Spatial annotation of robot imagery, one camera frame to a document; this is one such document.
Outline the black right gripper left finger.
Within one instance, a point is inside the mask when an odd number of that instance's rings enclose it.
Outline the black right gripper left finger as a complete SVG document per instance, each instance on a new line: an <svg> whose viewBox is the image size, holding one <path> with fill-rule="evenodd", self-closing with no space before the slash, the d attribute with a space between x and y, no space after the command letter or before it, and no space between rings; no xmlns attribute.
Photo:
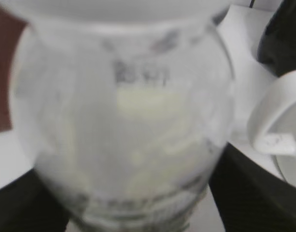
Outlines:
<svg viewBox="0 0 296 232"><path fill-rule="evenodd" d="M34 170L0 189L0 232L64 232L69 220Z"/></svg>

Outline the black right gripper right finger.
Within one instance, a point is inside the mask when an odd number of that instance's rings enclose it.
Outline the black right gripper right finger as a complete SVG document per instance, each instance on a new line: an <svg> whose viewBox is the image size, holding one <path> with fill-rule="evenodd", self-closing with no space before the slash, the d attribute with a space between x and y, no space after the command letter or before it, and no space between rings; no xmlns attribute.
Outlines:
<svg viewBox="0 0 296 232"><path fill-rule="evenodd" d="M209 185L227 232L296 232L296 188L228 144Z"/></svg>

